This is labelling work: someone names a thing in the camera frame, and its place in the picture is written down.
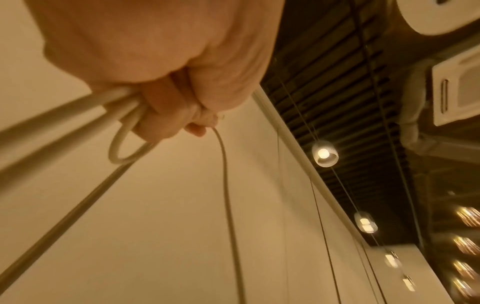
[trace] duct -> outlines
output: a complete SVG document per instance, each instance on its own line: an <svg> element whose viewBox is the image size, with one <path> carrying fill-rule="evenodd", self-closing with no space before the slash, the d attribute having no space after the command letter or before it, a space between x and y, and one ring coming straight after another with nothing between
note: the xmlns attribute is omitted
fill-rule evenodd
<svg viewBox="0 0 480 304"><path fill-rule="evenodd" d="M480 164L480 143L420 133L418 119L427 104L426 74L434 64L424 60L413 67L403 86L398 117L401 144L421 156Z"/></svg>

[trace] ceiling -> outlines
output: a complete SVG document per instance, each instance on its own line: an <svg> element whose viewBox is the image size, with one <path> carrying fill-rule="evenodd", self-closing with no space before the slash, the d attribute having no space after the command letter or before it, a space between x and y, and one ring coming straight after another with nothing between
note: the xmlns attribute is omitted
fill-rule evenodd
<svg viewBox="0 0 480 304"><path fill-rule="evenodd" d="M380 245L424 245L425 257L448 290L453 259L470 261L480 273L480 262L445 242L457 233L480 244L476 229L452 212L457 205L480 208L480 167L405 151L396 121L409 67L479 30L477 21L427 37L406 24L394 3L383 0L287 0L261 82L312 163L315 137L337 149L334 171L314 166L347 215L353 219L356 212L351 198L375 219ZM480 141L478 118L433 128L429 115L423 114L422 131Z"/></svg>

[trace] skin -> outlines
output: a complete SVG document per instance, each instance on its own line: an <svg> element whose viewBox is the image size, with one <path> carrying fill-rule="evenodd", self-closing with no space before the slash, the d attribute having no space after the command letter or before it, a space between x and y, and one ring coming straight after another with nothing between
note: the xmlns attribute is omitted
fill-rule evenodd
<svg viewBox="0 0 480 304"><path fill-rule="evenodd" d="M202 136L269 64L283 0L27 0L46 58L93 91L136 84L150 142Z"/></svg>

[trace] light fixture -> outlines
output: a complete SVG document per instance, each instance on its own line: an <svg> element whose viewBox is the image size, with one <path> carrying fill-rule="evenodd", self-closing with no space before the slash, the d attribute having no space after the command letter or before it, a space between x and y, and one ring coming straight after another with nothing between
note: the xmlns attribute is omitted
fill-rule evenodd
<svg viewBox="0 0 480 304"><path fill-rule="evenodd" d="M335 147L328 141L317 140L314 142L311 153L318 166L328 168L339 161L339 154Z"/></svg>
<svg viewBox="0 0 480 304"><path fill-rule="evenodd" d="M455 245L465 254L478 255L480 254L480 247L477 246L468 237L455 236L453 238Z"/></svg>
<svg viewBox="0 0 480 304"><path fill-rule="evenodd" d="M479 277L479 274L475 270L473 270L467 263L456 260L455 262L453 262L453 266L463 277L471 279Z"/></svg>
<svg viewBox="0 0 480 304"><path fill-rule="evenodd" d="M379 229L368 212L359 211L355 213L354 218L356 225L362 232L374 233Z"/></svg>
<svg viewBox="0 0 480 304"><path fill-rule="evenodd" d="M456 214L468 227L480 227L480 212L473 207L460 207Z"/></svg>
<svg viewBox="0 0 480 304"><path fill-rule="evenodd" d="M454 278L452 282L463 296L465 297L475 296L476 292L465 281L458 278Z"/></svg>
<svg viewBox="0 0 480 304"><path fill-rule="evenodd" d="M415 291L415 284L408 275L404 275L402 280L410 291Z"/></svg>
<svg viewBox="0 0 480 304"><path fill-rule="evenodd" d="M387 251L385 254L385 262L389 267L399 268L402 263L400 263L399 257L393 251Z"/></svg>

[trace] ceiling air conditioning unit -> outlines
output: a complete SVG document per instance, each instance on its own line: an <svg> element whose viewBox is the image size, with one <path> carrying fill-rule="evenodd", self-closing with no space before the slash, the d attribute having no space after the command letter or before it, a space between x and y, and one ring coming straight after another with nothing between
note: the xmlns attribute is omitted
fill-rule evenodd
<svg viewBox="0 0 480 304"><path fill-rule="evenodd" d="M436 126L480 114L480 45L435 65L432 81Z"/></svg>

